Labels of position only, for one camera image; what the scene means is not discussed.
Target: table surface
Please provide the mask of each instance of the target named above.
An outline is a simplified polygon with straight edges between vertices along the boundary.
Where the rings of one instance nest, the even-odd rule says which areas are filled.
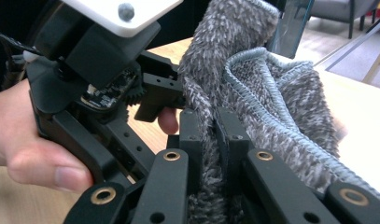
[[[178,63],[189,43],[186,39],[151,51]],[[341,138],[341,161],[380,191],[380,89],[319,73]],[[129,109],[131,116],[136,106]],[[157,123],[128,122],[154,152],[164,149],[167,136]],[[0,167],[0,223],[62,223],[78,197],[17,184],[8,177],[6,168]]]

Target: finger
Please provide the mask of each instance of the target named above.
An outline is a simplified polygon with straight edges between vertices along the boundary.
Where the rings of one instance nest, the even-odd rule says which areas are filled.
[[[178,131],[176,110],[174,108],[165,107],[158,116],[158,123],[164,133],[176,133]]]
[[[82,192],[92,184],[88,168],[65,148],[39,138],[7,160],[10,177],[22,184]]]

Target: brass insert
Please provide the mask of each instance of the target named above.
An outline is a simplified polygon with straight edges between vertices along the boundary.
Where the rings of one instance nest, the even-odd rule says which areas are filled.
[[[266,151],[259,151],[257,152],[257,158],[259,158],[262,161],[271,161],[274,159],[274,156]]]
[[[180,159],[180,154],[176,152],[166,152],[163,155],[163,158],[166,159],[167,161],[177,161],[178,159]]]
[[[100,205],[110,203],[116,195],[117,192],[111,187],[99,188],[91,195],[91,202]]]
[[[347,202],[358,206],[367,206],[370,203],[364,194],[354,189],[341,189],[339,194]]]

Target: metal screw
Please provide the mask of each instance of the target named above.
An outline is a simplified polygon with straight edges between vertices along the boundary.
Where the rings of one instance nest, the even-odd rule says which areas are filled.
[[[241,140],[241,139],[243,139],[243,136],[242,135],[233,135],[233,136],[231,136],[231,138],[234,140]]]
[[[134,7],[130,3],[122,3],[118,6],[118,15],[123,21],[134,18]]]

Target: human hand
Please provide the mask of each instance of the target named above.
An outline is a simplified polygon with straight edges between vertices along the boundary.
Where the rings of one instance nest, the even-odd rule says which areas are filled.
[[[24,80],[0,92],[0,165],[22,184],[82,192],[92,184],[90,171],[64,147],[39,137],[28,91]],[[175,133],[176,110],[165,108],[158,122]]]

